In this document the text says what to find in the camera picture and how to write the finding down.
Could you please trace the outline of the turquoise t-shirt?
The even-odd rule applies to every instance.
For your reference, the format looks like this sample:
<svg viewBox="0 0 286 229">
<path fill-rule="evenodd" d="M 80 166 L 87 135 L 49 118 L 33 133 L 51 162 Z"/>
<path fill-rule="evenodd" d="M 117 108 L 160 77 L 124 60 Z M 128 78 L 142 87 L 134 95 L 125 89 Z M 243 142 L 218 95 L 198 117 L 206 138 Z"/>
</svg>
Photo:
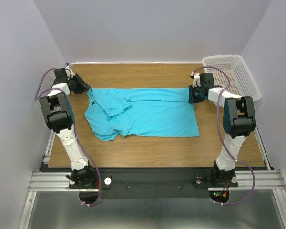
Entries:
<svg viewBox="0 0 286 229">
<path fill-rule="evenodd" d="M 91 88 L 84 116 L 100 141 L 118 135 L 199 137 L 187 88 Z"/>
</svg>

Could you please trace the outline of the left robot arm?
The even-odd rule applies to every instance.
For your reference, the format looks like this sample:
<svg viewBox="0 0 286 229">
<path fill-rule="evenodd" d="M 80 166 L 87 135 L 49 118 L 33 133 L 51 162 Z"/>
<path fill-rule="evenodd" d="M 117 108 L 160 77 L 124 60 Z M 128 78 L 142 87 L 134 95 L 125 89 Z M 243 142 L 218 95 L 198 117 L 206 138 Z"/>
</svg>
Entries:
<svg viewBox="0 0 286 229">
<path fill-rule="evenodd" d="M 71 185 L 92 188 L 97 184 L 97 176 L 84 150 L 79 144 L 75 131 L 75 118 L 68 95 L 82 94 L 91 87 L 68 67 L 52 68 L 55 80 L 50 89 L 36 92 L 46 126 L 60 139 L 71 163 L 71 174 L 66 178 Z"/>
</svg>

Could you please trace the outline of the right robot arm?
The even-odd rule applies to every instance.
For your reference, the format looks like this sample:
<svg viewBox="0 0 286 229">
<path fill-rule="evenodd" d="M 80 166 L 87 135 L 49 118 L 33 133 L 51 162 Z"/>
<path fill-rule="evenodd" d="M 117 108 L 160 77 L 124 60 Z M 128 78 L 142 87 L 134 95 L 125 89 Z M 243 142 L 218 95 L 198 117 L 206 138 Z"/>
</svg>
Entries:
<svg viewBox="0 0 286 229">
<path fill-rule="evenodd" d="M 215 160 L 209 181 L 214 186 L 236 183 L 235 164 L 244 141 L 256 128 L 253 98 L 239 96 L 215 85 L 212 73 L 191 73 L 193 79 L 189 89 L 191 104 L 204 100 L 217 106 L 217 130 L 222 149 Z"/>
</svg>

